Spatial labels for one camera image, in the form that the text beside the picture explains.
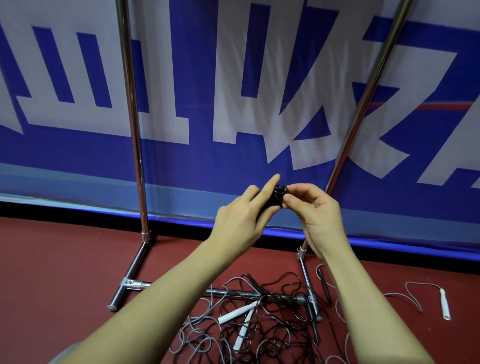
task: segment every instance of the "hand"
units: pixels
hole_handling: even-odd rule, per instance
[[[270,206],[258,216],[279,180],[280,175],[276,174],[261,191],[257,186],[249,186],[243,195],[218,210],[208,240],[231,262],[260,238],[270,218],[281,209],[280,206]]]
[[[335,199],[309,183],[291,184],[287,188],[288,194],[283,196],[284,207],[298,215],[305,237],[319,258],[350,249],[340,206]]]

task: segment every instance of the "black baseboard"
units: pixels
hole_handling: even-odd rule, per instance
[[[123,231],[141,231],[140,220],[138,218],[128,218],[58,207],[0,202],[0,216],[95,226],[99,228]],[[207,239],[211,231],[209,228],[179,225],[161,221],[150,221],[149,228],[154,235],[194,240]],[[255,243],[254,246],[258,248],[296,252],[301,243],[302,241],[298,239],[278,238],[264,235]],[[361,260],[460,273],[480,274],[480,264],[478,262],[469,260],[394,252],[358,246],[354,246],[353,251],[357,255],[358,259]]]

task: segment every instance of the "left hand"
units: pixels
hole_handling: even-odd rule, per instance
[[[276,174],[261,191],[257,186],[251,185],[243,195],[218,210],[208,241],[231,262],[260,238],[270,218],[281,209],[280,206],[270,206],[258,217],[279,180],[280,175]]]

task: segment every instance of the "blue and white banner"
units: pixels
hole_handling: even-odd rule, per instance
[[[397,5],[132,1],[150,212],[324,187]],[[412,5],[334,191],[349,233],[480,243],[479,11]],[[115,2],[1,1],[0,66],[0,192],[138,210]]]

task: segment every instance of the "forearm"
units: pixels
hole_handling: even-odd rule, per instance
[[[432,362],[350,248],[324,258],[359,362]]]
[[[230,263],[205,241],[88,337],[64,363],[158,363],[205,289]]]

